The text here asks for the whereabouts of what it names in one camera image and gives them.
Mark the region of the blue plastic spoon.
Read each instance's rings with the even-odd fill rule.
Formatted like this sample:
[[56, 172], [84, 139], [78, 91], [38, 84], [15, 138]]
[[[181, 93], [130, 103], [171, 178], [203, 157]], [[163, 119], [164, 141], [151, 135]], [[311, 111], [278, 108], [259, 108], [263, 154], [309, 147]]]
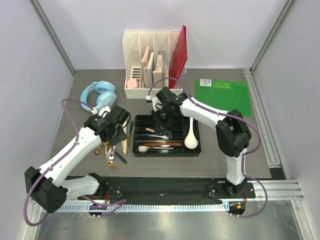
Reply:
[[149, 133], [139, 134], [138, 136], [154, 137], [154, 138], [160, 138], [165, 140], [172, 139], [172, 134], [170, 132], [163, 132], [163, 133], [149, 132]]

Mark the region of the light blue headphones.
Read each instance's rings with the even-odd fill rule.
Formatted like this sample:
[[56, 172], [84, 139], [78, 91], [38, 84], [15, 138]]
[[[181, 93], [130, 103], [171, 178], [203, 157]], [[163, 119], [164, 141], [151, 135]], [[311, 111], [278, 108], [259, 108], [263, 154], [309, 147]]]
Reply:
[[82, 102], [81, 106], [87, 112], [92, 111], [92, 109], [87, 105], [87, 100], [90, 93], [93, 91], [99, 94], [96, 99], [96, 106], [93, 108], [98, 112], [104, 107], [111, 108], [116, 102], [116, 87], [112, 83], [107, 81], [93, 82], [91, 85], [89, 85], [83, 90], [80, 96], [80, 101]]

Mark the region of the white plastic spoon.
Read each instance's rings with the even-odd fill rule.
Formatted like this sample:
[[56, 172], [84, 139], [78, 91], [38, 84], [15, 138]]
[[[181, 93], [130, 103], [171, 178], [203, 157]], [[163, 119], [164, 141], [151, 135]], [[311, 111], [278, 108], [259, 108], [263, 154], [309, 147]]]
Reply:
[[158, 138], [158, 139], [164, 139], [164, 140], [170, 140], [171, 138], [167, 135], [156, 135], [156, 134], [151, 134], [149, 135], [151, 138]]

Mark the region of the small white ceramic spoon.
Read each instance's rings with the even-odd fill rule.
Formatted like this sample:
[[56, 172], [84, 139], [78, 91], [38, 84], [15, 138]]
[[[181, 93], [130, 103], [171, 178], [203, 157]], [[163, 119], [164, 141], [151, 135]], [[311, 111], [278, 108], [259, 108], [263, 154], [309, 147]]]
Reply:
[[149, 147], [145, 145], [140, 145], [138, 146], [138, 152], [139, 153], [146, 153], [148, 150], [156, 150], [156, 147]]

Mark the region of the black cutlery tray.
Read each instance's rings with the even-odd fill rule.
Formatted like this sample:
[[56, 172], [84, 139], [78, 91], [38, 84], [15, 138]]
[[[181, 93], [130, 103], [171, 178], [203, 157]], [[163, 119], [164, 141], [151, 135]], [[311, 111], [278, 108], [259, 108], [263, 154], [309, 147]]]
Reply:
[[[185, 146], [185, 138], [189, 132], [190, 119], [184, 116], [176, 116], [173, 119], [172, 125], [167, 128], [164, 133], [170, 132], [172, 139], [164, 140], [161, 138], [139, 136], [139, 134], [151, 133], [145, 128], [153, 129], [155, 121], [151, 115], [136, 115], [133, 127], [133, 143], [132, 152], [135, 157], [198, 157], [202, 151], [199, 124], [196, 120], [193, 121], [193, 132], [197, 139], [198, 145], [195, 149], [188, 149]], [[138, 146], [144, 146], [144, 143], [182, 143], [181, 146], [170, 146], [174, 149], [157, 149], [157, 152], [140, 153]]]

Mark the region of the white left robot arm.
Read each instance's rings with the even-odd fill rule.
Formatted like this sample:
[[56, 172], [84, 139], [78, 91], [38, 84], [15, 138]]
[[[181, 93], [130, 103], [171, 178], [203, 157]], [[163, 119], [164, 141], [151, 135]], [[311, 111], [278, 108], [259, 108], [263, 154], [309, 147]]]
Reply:
[[90, 173], [81, 178], [66, 180], [74, 167], [102, 143], [115, 146], [126, 139], [122, 125], [131, 115], [122, 107], [102, 109], [91, 115], [59, 153], [39, 168], [29, 167], [25, 173], [27, 193], [47, 213], [56, 212], [65, 201], [81, 196], [102, 199], [107, 192], [105, 181]]

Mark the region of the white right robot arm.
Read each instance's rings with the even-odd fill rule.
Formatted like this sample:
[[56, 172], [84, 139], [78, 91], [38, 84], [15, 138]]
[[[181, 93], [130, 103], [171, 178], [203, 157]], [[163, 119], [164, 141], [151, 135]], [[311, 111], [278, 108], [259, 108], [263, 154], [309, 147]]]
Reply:
[[153, 105], [150, 114], [157, 133], [167, 129], [176, 116], [192, 118], [215, 130], [218, 147], [226, 156], [226, 193], [233, 198], [243, 193], [247, 183], [246, 153], [252, 135], [238, 110], [219, 110], [184, 92], [176, 95], [168, 87], [158, 91], [155, 97], [148, 94], [146, 101]]

